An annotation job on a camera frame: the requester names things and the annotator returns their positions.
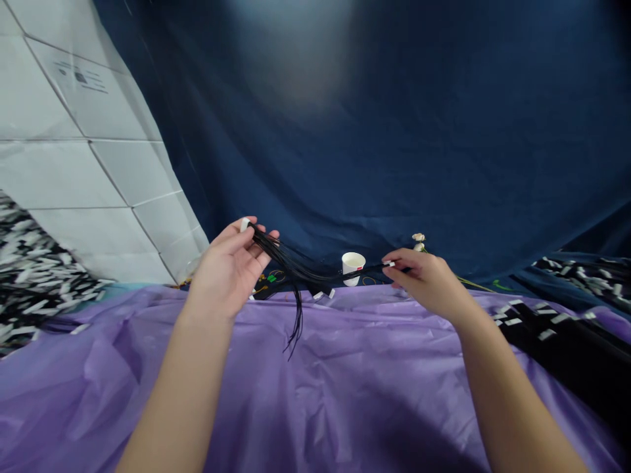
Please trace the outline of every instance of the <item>purple tablecloth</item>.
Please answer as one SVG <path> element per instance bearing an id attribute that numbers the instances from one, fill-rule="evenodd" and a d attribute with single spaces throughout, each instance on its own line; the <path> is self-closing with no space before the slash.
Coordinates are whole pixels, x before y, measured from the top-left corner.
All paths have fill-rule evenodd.
<path id="1" fill-rule="evenodd" d="M 475 296 L 487 309 L 515 298 Z M 93 323 L 81 334 L 42 334 L 2 361 L 0 471 L 113 470 L 185 297 L 158 286 L 130 292 L 77 314 Z M 489 470 L 449 323 L 389 286 L 341 288 L 319 305 L 306 296 L 287 362 L 295 305 L 285 297 L 248 303 L 237 317 L 207 471 Z M 631 340 L 628 322 L 595 312 Z M 515 353 L 590 469 L 620 470 L 606 427 Z"/>

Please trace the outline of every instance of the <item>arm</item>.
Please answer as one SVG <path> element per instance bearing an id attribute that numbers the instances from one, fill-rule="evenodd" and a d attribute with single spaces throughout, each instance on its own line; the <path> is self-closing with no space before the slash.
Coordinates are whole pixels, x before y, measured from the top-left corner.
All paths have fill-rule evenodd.
<path id="1" fill-rule="evenodd" d="M 453 324 L 484 450 L 494 472 L 586 472 L 495 325 L 442 258 L 401 249 L 384 274 L 429 311 Z M 401 269 L 411 268 L 407 274 Z"/>
<path id="2" fill-rule="evenodd" d="M 234 318 L 269 263 L 269 256 L 252 245 L 252 228 L 239 233 L 240 222 L 227 227 L 202 258 L 119 473 L 204 467 Z"/>

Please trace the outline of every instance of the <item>forearm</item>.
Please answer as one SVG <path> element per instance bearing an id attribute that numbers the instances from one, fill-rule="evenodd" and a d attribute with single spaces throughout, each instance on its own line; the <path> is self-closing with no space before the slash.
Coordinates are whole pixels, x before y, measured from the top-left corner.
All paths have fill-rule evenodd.
<path id="1" fill-rule="evenodd" d="M 185 306 L 118 472 L 198 472 L 206 460 L 233 321 Z"/>
<path id="2" fill-rule="evenodd" d="M 482 309 L 456 326 L 484 449 L 494 472 L 587 471 Z"/>

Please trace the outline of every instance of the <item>white paper cup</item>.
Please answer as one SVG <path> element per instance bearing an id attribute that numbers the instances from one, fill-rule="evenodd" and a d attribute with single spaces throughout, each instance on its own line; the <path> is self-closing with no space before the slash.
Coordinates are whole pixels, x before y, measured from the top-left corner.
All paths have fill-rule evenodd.
<path id="1" fill-rule="evenodd" d="M 344 253 L 342 255 L 342 274 L 349 274 L 358 269 L 363 269 L 366 265 L 366 259 L 359 253 Z M 344 281 L 346 286 L 357 286 L 360 277 Z"/>

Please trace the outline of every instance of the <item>tile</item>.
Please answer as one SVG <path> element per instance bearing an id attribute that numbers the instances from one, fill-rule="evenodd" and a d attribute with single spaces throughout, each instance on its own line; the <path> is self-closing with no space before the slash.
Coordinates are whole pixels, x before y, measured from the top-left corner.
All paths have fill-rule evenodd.
<path id="1" fill-rule="evenodd" d="M 86 137 L 161 141 L 131 76 L 33 39 L 27 42 Z"/>
<path id="2" fill-rule="evenodd" d="M 164 264 L 166 264 L 166 267 L 178 284 L 183 283 L 197 268 L 197 260 L 201 254 L 202 252 L 197 248 L 197 243 L 192 233 L 185 235 L 168 246 L 163 252 L 160 252 Z"/>
<path id="3" fill-rule="evenodd" d="M 87 142 L 0 143 L 0 189 L 27 210 L 126 206 Z"/>
<path id="4" fill-rule="evenodd" d="M 0 140 L 78 138 L 24 38 L 0 37 Z"/>
<path id="5" fill-rule="evenodd" d="M 193 230 L 193 238 L 200 253 L 205 252 L 210 243 L 208 242 L 208 237 L 206 236 L 206 233 L 204 232 L 202 227 L 197 227 L 195 230 Z"/>
<path id="6" fill-rule="evenodd" d="M 94 277 L 118 282 L 174 284 L 158 253 L 84 255 L 79 262 Z"/>
<path id="7" fill-rule="evenodd" d="M 15 21 L 4 0 L 0 0 L 0 36 L 21 36 L 22 28 Z"/>
<path id="8" fill-rule="evenodd" d="M 130 208 L 32 210 L 31 215 L 79 256 L 156 251 Z"/>
<path id="9" fill-rule="evenodd" d="M 187 208 L 184 192 L 178 192 L 134 207 L 133 212 L 161 252 L 199 226 L 193 211 Z"/>
<path id="10" fill-rule="evenodd" d="M 182 190 L 162 143 L 93 141 L 91 146 L 130 206 Z"/>
<path id="11" fill-rule="evenodd" d="M 29 36 L 129 73 L 91 0 L 8 0 L 8 3 Z"/>

